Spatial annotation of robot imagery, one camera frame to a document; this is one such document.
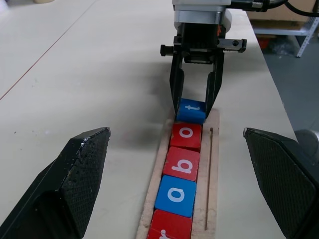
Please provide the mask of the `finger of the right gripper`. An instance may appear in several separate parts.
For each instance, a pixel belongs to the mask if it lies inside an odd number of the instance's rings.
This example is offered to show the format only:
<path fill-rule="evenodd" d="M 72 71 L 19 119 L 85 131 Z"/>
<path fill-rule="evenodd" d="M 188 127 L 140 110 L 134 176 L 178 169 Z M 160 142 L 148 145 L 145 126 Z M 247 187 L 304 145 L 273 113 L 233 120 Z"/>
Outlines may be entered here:
<path fill-rule="evenodd" d="M 173 53 L 169 83 L 175 114 L 178 112 L 184 83 L 184 71 L 181 67 L 182 60 L 183 57 L 180 52 Z"/>
<path fill-rule="evenodd" d="M 224 52 L 217 52 L 213 59 L 212 71 L 207 77 L 206 97 L 205 97 L 205 115 L 209 116 L 210 111 L 217 98 L 222 84 L 224 66 Z"/>

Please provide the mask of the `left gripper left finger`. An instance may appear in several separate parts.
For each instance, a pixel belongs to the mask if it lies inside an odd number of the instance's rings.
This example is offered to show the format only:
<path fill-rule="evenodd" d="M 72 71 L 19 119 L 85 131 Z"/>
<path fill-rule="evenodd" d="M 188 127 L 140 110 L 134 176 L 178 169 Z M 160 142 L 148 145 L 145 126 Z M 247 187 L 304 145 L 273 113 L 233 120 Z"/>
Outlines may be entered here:
<path fill-rule="evenodd" d="M 83 132 L 31 183 L 0 227 L 2 239 L 81 239 L 99 193 L 111 131 Z"/>

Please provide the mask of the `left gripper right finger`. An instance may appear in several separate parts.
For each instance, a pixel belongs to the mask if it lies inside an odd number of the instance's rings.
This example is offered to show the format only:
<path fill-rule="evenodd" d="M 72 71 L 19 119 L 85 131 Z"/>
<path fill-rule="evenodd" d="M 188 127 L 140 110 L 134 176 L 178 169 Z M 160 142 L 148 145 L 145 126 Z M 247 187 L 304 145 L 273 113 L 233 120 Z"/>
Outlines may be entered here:
<path fill-rule="evenodd" d="M 287 239 L 319 237 L 319 163 L 291 138 L 245 128 L 260 191 Z"/>

